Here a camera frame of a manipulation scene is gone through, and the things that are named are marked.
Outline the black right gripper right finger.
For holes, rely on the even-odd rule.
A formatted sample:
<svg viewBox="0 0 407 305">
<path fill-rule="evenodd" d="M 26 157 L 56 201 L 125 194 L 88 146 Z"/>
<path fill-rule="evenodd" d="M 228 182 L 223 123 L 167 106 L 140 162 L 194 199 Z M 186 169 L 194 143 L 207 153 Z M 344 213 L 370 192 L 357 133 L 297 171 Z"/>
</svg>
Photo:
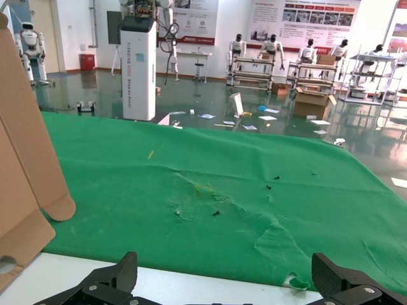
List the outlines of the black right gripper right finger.
<svg viewBox="0 0 407 305">
<path fill-rule="evenodd" d="M 406 304 L 366 273 L 336 265 L 322 253 L 312 255 L 312 281 L 321 299 L 314 304 Z"/>
</svg>

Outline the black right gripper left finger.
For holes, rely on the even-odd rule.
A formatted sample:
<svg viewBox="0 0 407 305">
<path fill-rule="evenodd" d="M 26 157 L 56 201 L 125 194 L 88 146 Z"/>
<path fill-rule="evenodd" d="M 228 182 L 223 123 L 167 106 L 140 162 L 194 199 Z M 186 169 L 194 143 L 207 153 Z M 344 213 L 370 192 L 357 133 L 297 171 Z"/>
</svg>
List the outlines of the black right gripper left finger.
<svg viewBox="0 0 407 305">
<path fill-rule="evenodd" d="M 38 304 L 128 304 L 137 283 L 137 253 L 127 252 L 115 265 L 94 269 L 78 285 Z"/>
</svg>

